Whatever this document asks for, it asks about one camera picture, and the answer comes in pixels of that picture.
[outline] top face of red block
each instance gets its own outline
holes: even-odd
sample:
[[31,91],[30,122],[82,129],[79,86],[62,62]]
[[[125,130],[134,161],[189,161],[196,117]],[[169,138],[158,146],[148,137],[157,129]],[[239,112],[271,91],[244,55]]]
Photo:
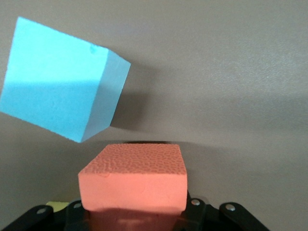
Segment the top face of red block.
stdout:
[[177,174],[186,175],[177,144],[110,144],[81,174]]

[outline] metal screw head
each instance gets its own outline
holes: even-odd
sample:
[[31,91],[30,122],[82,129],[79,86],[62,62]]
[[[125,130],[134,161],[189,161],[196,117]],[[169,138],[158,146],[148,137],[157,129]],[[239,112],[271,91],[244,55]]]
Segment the metal screw head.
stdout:
[[37,214],[42,214],[42,213],[45,213],[47,210],[47,208],[41,208],[37,211]]
[[74,208],[80,208],[81,207],[81,203],[77,203],[74,205]]
[[198,205],[200,205],[200,201],[197,200],[197,199],[193,199],[192,204],[195,205],[195,206],[198,206]]
[[226,204],[226,209],[229,211],[235,211],[235,207],[231,204]]

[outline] gray tabletop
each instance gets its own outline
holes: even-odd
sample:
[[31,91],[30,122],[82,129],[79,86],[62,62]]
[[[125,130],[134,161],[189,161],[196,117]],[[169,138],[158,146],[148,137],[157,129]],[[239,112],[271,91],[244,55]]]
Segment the gray tabletop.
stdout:
[[18,16],[132,63],[112,126],[84,143],[0,113],[0,228],[79,197],[109,143],[178,143],[189,191],[272,231],[308,229],[308,3],[2,0],[0,89]]

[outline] cube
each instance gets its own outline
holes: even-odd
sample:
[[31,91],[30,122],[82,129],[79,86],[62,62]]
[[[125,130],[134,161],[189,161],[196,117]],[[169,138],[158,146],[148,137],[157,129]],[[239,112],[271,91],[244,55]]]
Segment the cube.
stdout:
[[176,144],[111,144],[79,174],[84,208],[180,215],[187,172]]
[[130,63],[19,17],[0,111],[76,142],[110,126]]

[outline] blue cube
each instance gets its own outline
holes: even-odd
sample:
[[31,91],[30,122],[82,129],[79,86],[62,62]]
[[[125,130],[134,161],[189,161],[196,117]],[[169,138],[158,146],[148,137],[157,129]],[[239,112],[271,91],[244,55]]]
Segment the blue cube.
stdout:
[[130,63],[19,17],[0,111],[82,142],[110,126]]

